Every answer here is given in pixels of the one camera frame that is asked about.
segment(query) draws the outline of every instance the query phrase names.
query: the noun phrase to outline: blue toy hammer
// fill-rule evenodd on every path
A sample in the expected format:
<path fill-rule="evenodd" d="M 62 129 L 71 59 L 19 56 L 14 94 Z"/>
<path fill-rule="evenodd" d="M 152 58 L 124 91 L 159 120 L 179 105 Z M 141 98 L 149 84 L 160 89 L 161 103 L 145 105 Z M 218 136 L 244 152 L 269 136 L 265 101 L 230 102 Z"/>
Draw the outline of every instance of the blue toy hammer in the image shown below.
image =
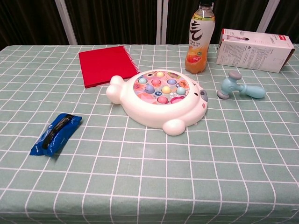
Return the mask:
<path fill-rule="evenodd" d="M 229 77 L 224 79 L 221 84 L 221 90 L 217 91 L 217 95 L 221 99 L 228 99 L 232 91 L 238 90 L 241 94 L 247 94 L 253 98 L 263 98 L 266 94 L 264 88 L 259 86 L 247 86 L 246 84 L 238 85 L 237 80 L 242 78 L 241 74 L 236 71 L 230 71 Z"/>

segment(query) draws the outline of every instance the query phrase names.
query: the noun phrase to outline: spiral binding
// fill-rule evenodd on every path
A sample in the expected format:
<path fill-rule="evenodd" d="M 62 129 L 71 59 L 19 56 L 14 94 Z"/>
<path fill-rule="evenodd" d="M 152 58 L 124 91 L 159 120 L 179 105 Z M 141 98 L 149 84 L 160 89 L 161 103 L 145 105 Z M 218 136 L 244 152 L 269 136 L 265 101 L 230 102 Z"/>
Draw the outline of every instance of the spiral binding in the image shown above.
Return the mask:
<path fill-rule="evenodd" d="M 131 60 L 131 62 L 132 62 L 132 64 L 133 64 L 133 66 L 134 66 L 134 68 L 136 69 L 136 71 L 137 71 L 138 73 L 140 73 L 141 71 L 139 70 L 138 66 L 136 65 L 134 59 L 131 57 L 131 55 L 130 55 L 128 49 L 127 49 L 125 46 L 123 46 L 123 48 L 125 49 L 125 51 L 126 51 L 128 57 L 130 58 L 130 60 Z"/>

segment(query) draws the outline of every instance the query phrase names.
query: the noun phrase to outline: white toy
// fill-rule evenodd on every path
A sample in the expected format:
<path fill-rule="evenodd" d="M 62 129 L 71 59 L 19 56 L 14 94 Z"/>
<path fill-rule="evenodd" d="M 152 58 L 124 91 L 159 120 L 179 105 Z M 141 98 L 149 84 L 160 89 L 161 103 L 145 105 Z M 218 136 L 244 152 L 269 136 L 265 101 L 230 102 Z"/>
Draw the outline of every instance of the white toy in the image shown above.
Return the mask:
<path fill-rule="evenodd" d="M 193 79 L 172 70 L 149 70 L 128 81 L 113 76 L 106 91 L 136 122 L 180 135 L 207 110 L 206 91 Z"/>

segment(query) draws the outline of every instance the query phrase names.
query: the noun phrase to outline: hammer head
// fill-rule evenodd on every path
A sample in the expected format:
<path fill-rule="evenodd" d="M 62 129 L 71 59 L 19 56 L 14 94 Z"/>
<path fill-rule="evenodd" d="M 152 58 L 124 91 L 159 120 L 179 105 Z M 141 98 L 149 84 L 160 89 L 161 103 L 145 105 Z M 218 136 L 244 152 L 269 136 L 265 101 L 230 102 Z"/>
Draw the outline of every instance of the hammer head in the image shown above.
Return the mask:
<path fill-rule="evenodd" d="M 237 71 L 230 71 L 228 75 L 229 77 L 224 79 L 221 84 L 221 90 L 217 91 L 217 95 L 222 99 L 229 98 L 229 94 L 237 88 L 237 80 L 242 78 L 241 74 Z"/>
<path fill-rule="evenodd" d="M 229 94 L 227 95 L 227 94 L 223 94 L 222 92 L 221 92 L 221 90 L 218 90 L 217 91 L 217 95 L 221 98 L 221 99 L 228 99 L 229 98 Z"/>

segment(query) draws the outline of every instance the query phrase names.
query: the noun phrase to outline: product box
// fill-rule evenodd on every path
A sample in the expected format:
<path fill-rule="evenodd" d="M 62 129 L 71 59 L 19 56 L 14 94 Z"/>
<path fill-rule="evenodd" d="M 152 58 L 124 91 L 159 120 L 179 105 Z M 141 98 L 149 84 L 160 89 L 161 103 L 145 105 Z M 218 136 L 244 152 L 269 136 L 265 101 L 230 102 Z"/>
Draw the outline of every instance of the product box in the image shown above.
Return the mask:
<path fill-rule="evenodd" d="M 223 29 L 216 63 L 278 73 L 294 51 L 285 35 Z"/>

